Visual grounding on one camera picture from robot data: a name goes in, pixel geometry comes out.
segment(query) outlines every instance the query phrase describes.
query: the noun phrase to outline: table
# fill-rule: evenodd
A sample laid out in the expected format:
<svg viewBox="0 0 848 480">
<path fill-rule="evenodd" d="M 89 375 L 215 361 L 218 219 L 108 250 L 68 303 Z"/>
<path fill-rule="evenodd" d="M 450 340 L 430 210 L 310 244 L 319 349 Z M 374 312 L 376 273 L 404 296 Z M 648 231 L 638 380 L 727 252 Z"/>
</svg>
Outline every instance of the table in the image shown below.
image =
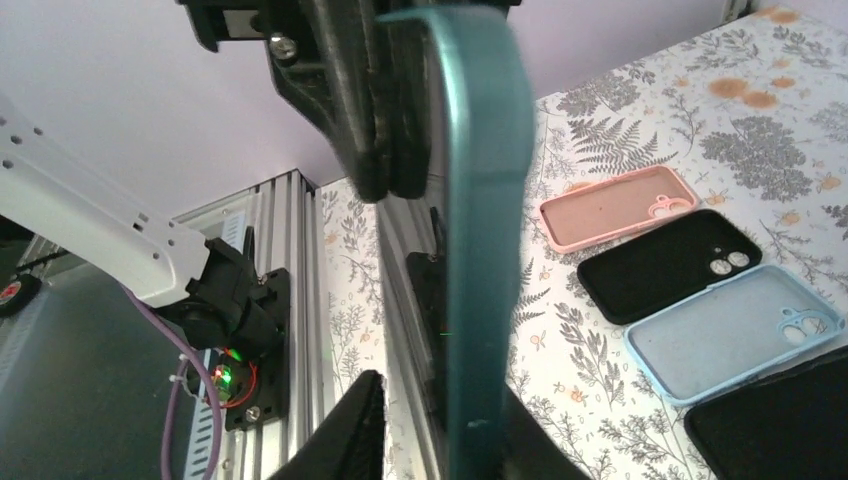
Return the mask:
<svg viewBox="0 0 848 480">
<path fill-rule="evenodd" d="M 617 242 L 557 254 L 535 208 L 665 164 L 702 207 L 760 246 L 763 263 L 784 265 L 848 310 L 848 35 L 770 8 L 537 105 L 522 227 L 529 282 L 515 311 L 508 383 L 593 479 L 711 478 L 683 431 L 685 411 L 653 392 L 625 351 L 622 328 L 604 320 L 577 281 L 580 261 Z M 376 214 L 344 181 L 322 196 L 340 396 L 362 369 L 386 368 Z M 414 434 L 390 423 L 386 478 L 423 479 Z"/>
</svg>

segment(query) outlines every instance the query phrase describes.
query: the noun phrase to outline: bolt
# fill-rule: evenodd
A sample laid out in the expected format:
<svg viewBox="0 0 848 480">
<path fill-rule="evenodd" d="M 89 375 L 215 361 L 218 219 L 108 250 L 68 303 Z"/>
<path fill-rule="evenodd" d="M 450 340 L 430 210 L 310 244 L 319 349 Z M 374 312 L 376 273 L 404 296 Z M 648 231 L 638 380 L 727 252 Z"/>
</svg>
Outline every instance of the bolt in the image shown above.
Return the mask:
<svg viewBox="0 0 848 480">
<path fill-rule="evenodd" d="M 291 38 L 283 36 L 282 33 L 271 35 L 268 48 L 271 50 L 271 55 L 277 60 L 291 60 L 297 55 L 297 43 Z"/>
<path fill-rule="evenodd" d="M 259 407 L 253 406 L 253 407 L 248 408 L 244 412 L 244 416 L 245 416 L 245 418 L 247 418 L 248 422 L 253 423 L 253 422 L 259 420 L 260 412 L 261 412 L 261 410 L 259 410 Z"/>
</svg>

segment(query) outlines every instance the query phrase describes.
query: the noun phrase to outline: orange flower print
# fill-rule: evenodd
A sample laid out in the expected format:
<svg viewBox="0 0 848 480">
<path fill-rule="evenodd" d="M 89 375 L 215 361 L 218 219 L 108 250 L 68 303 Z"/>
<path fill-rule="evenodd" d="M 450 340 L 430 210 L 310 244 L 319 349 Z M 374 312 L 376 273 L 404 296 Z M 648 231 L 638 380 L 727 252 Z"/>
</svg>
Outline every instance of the orange flower print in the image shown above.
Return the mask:
<svg viewBox="0 0 848 480">
<path fill-rule="evenodd" d="M 730 200 L 731 197 L 727 196 L 727 189 L 716 193 L 713 189 L 710 189 L 710 196 L 706 198 L 706 202 L 710 206 L 721 205 L 722 203 Z"/>
<path fill-rule="evenodd" d="M 542 336 L 533 335 L 530 337 L 530 343 L 536 346 L 536 351 L 538 352 L 540 348 L 545 346 L 545 331 L 542 330 Z"/>
<path fill-rule="evenodd" d="M 824 177 L 819 177 L 819 186 L 816 187 L 816 190 L 821 193 L 822 190 L 833 190 L 840 185 L 842 185 L 842 180 L 828 172 Z"/>
<path fill-rule="evenodd" d="M 368 340 L 371 340 L 371 334 L 372 333 L 374 333 L 374 332 L 372 332 L 368 327 L 365 327 L 365 332 L 363 332 L 362 336 L 359 337 L 359 343 L 365 343 Z"/>
<path fill-rule="evenodd" d="M 745 105 L 752 108 L 772 108 L 777 105 L 777 97 L 768 92 L 748 92 L 742 96 Z"/>
<path fill-rule="evenodd" d="M 576 403 L 583 403 L 586 401 L 586 396 L 575 386 L 574 390 L 571 391 L 571 399 Z"/>
<path fill-rule="evenodd" d="M 572 183 L 572 184 L 571 184 L 571 186 L 569 186 L 568 188 L 566 188 L 566 189 L 565 189 L 565 193 L 573 192 L 573 191 L 575 191 L 575 190 L 580 190 L 581 188 L 583 188 L 583 187 L 588 187 L 588 186 L 589 186 L 589 185 L 591 185 L 591 184 L 592 184 L 592 182 L 577 182 L 577 183 Z"/>
<path fill-rule="evenodd" d="M 748 88 L 748 82 L 741 78 L 719 78 L 709 84 L 710 93 L 721 98 L 736 98 Z"/>
<path fill-rule="evenodd" d="M 769 18 L 771 18 L 772 22 L 777 23 L 779 25 L 788 25 L 790 23 L 797 22 L 798 19 L 801 18 L 801 14 L 799 14 L 798 12 L 783 10 L 780 12 L 773 13 Z"/>
<path fill-rule="evenodd" d="M 789 88 L 795 85 L 795 79 L 791 77 L 779 77 L 772 80 L 771 84 L 777 88 Z"/>
<path fill-rule="evenodd" d="M 791 227 L 801 221 L 801 215 L 799 215 L 795 210 L 790 210 L 788 212 L 775 212 L 774 216 L 777 217 L 777 223 L 784 227 Z"/>
<path fill-rule="evenodd" d="M 777 12 L 778 7 L 775 5 L 773 7 L 764 8 L 762 10 L 757 10 L 752 14 L 754 17 L 768 17 L 772 13 Z"/>
</svg>

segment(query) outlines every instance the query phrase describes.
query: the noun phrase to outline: camera cutout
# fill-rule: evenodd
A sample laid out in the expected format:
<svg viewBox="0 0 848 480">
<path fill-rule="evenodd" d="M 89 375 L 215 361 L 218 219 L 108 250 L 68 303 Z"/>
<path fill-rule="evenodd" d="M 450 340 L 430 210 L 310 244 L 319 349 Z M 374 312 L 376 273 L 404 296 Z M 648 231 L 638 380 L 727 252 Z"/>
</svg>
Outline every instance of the camera cutout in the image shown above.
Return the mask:
<svg viewBox="0 0 848 480">
<path fill-rule="evenodd" d="M 781 331 L 792 345 L 801 345 L 807 339 L 807 334 L 795 325 L 787 325 Z"/>
<path fill-rule="evenodd" d="M 727 260 L 717 259 L 710 262 L 710 270 L 716 275 L 727 275 L 733 270 L 733 265 Z"/>
<path fill-rule="evenodd" d="M 745 255 L 742 252 L 731 252 L 730 255 L 727 256 L 727 261 L 730 262 L 734 267 L 742 268 L 749 263 L 751 263 L 751 259 L 748 258 L 748 255 Z"/>
<path fill-rule="evenodd" d="M 657 195 L 657 203 L 648 208 L 648 215 L 653 218 L 670 217 L 679 215 L 692 208 L 691 202 L 684 198 L 668 198 L 665 195 Z"/>
</svg>

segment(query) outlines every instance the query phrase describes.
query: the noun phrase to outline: phone case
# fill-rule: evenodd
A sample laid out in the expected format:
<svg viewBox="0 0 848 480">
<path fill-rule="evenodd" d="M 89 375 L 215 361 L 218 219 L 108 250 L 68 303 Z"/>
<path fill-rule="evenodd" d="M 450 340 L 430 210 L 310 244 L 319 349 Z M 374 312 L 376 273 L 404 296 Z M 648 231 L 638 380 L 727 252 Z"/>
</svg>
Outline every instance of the phone case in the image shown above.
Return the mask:
<svg viewBox="0 0 848 480">
<path fill-rule="evenodd" d="M 538 213 L 551 248 L 571 253 L 667 222 L 697 205 L 683 179 L 658 165 L 545 200 Z"/>
<path fill-rule="evenodd" d="M 762 256 L 721 214 L 698 210 L 584 260 L 577 278 L 607 320 L 627 325 L 756 266 Z"/>
<path fill-rule="evenodd" d="M 848 347 L 694 406 L 684 427 L 716 477 L 848 478 Z"/>
<path fill-rule="evenodd" d="M 761 265 L 631 325 L 624 340 L 656 390 L 687 406 L 844 328 L 845 319 L 810 287 Z"/>
</svg>

